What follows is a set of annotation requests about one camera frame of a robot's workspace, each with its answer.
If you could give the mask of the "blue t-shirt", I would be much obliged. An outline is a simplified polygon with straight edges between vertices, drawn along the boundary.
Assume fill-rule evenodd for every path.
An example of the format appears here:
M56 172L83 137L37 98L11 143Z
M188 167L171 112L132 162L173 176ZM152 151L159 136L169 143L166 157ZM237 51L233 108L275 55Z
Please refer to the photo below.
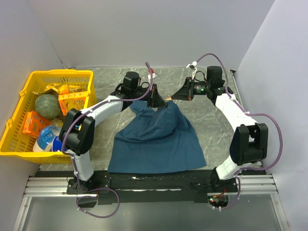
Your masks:
M154 110L135 101L130 108L135 117L115 135L110 173L164 174L206 166L196 132L174 102Z

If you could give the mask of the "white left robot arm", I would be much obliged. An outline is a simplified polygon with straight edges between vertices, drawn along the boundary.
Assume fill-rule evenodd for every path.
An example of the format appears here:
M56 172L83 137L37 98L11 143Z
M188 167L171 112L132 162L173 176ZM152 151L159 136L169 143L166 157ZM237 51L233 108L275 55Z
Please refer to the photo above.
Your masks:
M91 193L95 189L94 170L90 161L95 128L108 117L127 109L134 101L145 101L151 108L167 106L154 84L156 76L153 69L149 69L149 81L143 87L139 74L129 71L106 99L89 108L73 108L67 113L59 134L61 151L70 156L75 180L83 193Z

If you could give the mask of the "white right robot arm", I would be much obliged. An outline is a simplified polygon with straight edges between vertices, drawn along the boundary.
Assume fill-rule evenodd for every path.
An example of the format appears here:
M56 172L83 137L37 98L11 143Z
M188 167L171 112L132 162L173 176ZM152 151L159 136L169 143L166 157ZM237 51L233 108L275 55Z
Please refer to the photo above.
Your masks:
M211 188L220 192L227 180L234 178L243 167L257 163L267 156L268 127L247 116L238 106L230 88L224 87L223 70L209 66L202 81L187 77L183 86L172 95L173 100L191 101L196 95L205 95L226 117L234 130L228 158L214 168Z

